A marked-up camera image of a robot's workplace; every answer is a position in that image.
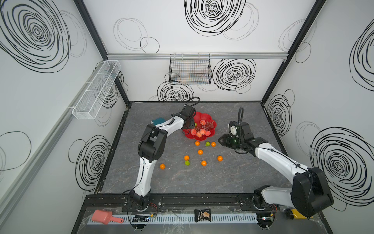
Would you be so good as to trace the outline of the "red flower-shaped fruit bowl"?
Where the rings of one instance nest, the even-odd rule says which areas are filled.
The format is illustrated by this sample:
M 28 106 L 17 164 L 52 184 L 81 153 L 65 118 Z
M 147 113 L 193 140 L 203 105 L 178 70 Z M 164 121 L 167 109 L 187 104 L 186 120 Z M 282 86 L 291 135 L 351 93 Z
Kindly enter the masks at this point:
M 215 135 L 217 123 L 213 120 L 211 115 L 197 112 L 194 116 L 194 121 L 195 127 L 193 129 L 182 130 L 187 138 L 204 141 Z

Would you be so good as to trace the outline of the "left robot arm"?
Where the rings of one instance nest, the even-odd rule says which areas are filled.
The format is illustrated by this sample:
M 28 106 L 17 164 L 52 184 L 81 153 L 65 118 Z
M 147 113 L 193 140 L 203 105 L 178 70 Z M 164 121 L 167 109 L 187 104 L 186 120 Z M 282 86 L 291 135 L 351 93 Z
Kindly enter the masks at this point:
M 194 128 L 195 115 L 195 111 L 189 116 L 178 113 L 163 123 L 147 125 L 137 146 L 140 161 L 137 179 L 129 192 L 129 199 L 137 210 L 144 211 L 149 205 L 153 171 L 164 153 L 167 137 L 178 130 Z

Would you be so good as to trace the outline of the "purple fake grape bunch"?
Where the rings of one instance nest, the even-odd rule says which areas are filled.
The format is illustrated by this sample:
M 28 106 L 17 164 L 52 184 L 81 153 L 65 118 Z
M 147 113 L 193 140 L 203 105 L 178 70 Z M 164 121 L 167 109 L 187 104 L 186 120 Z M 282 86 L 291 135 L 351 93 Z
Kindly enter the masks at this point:
M 201 129 L 205 129 L 206 131 L 211 131 L 212 129 L 215 128 L 215 125 L 213 122 L 206 121 L 206 125 L 202 126 L 200 123 L 197 124 L 195 127 L 196 131 L 200 131 Z

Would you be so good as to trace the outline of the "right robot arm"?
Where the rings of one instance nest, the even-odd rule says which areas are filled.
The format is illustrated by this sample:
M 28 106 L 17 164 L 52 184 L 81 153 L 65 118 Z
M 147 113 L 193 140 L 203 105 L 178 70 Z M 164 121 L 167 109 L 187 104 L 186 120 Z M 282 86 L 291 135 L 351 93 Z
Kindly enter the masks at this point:
M 255 190 L 253 203 L 257 209 L 263 210 L 271 204 L 281 205 L 294 208 L 310 218 L 334 204 L 323 170 L 292 160 L 261 137 L 240 138 L 224 134 L 218 141 L 222 146 L 239 150 L 240 154 L 250 153 L 266 162 L 291 183 L 291 188 L 265 185 Z

